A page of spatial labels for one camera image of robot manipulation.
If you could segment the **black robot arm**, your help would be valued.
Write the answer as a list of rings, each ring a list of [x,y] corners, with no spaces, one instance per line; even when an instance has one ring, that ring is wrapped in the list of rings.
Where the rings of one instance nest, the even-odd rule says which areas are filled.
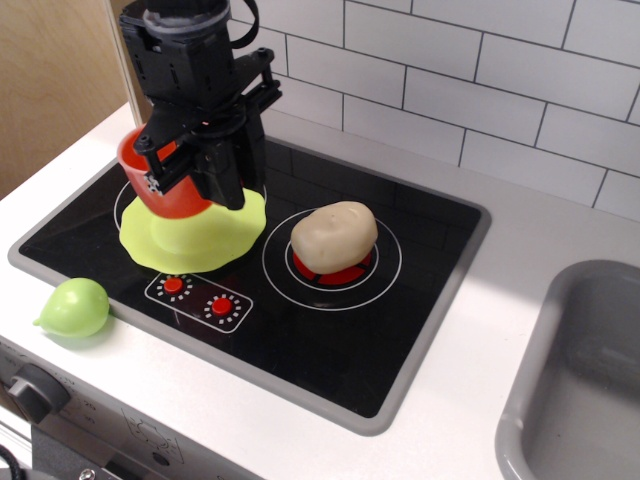
[[[227,1],[134,1],[119,26],[144,96],[152,106],[127,146],[141,160],[134,189],[155,214],[196,215],[212,204],[240,210],[265,182],[264,110],[282,95],[274,53],[241,57],[259,25],[229,36]]]

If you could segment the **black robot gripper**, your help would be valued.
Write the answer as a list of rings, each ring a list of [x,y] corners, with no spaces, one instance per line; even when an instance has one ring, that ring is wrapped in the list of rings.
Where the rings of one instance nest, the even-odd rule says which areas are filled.
[[[272,50],[234,55],[253,42],[260,22],[233,40],[230,16],[227,1],[134,1],[119,27],[152,105],[134,143],[149,166],[151,188],[166,194],[189,176],[203,199],[242,209],[242,184],[264,190],[261,115],[282,92],[271,71]]]

